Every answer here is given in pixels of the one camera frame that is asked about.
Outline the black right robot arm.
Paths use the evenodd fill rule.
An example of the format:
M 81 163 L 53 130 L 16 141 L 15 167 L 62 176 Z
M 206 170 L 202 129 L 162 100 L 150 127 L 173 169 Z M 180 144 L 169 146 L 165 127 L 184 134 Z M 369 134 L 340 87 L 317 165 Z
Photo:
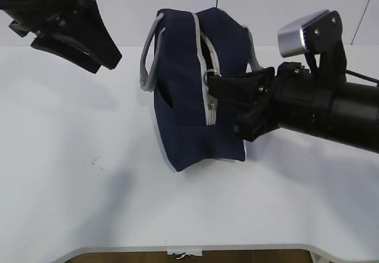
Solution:
M 252 63 L 252 72 L 236 76 L 207 71 L 210 95 L 237 111 L 237 135 L 252 142 L 285 128 L 378 152 L 378 80 L 346 80 L 351 71 L 342 33 L 337 11 L 317 11 L 278 32 L 280 55 L 303 55 L 305 63 L 284 62 L 278 68 Z

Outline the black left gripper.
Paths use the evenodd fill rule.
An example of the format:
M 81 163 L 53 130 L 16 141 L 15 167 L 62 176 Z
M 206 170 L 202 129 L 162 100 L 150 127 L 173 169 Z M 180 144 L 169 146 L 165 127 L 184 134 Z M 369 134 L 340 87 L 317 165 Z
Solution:
M 70 18 L 56 33 L 56 40 L 49 36 L 36 37 L 31 47 L 59 56 L 91 73 L 97 73 L 101 66 L 115 69 L 122 54 L 104 25 L 96 1 L 1 0 L 1 11 L 12 18 L 9 28 L 25 37 L 76 4 L 89 6 L 76 7 L 70 12 Z

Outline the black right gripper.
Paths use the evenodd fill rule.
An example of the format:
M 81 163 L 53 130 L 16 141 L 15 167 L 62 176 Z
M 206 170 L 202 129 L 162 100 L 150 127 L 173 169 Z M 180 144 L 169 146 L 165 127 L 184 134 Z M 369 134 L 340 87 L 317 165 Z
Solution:
M 340 14 L 330 11 L 305 29 L 307 68 L 284 62 L 242 75 L 207 74 L 208 93 L 232 104 L 235 133 L 254 142 L 279 127 L 294 130 L 348 129 L 347 60 Z

